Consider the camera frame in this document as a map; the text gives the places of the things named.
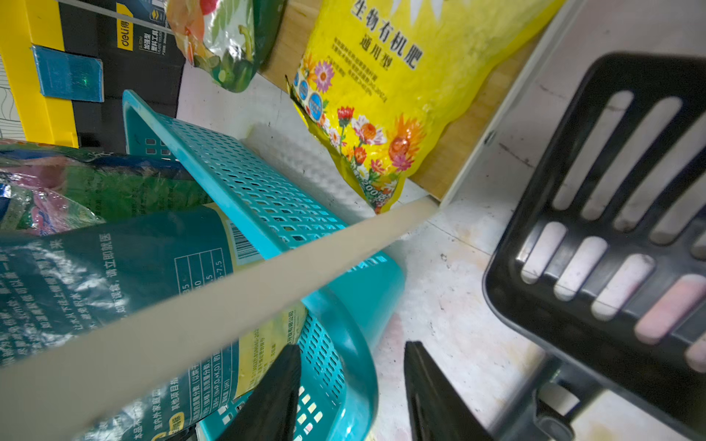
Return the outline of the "dark green fertilizer bag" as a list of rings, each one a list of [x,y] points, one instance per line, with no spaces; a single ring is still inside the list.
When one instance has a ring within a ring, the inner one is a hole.
[[[214,204],[46,236],[1,238],[1,363],[8,366],[260,260]],[[162,440],[257,387],[307,311],[280,312],[185,374],[126,405],[88,440]]]

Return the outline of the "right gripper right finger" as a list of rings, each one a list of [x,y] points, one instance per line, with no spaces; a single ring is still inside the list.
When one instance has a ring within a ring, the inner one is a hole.
[[[492,438],[419,341],[404,346],[404,381],[413,441]]]

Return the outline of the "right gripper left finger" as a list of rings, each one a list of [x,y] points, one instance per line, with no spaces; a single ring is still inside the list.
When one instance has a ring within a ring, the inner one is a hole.
[[[286,345],[218,441],[292,440],[301,375],[300,349]]]

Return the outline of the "blue green fertilizer bag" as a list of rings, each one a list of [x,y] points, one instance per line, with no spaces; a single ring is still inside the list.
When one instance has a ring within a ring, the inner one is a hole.
[[[210,200],[178,162],[1,141],[4,231],[53,235]]]

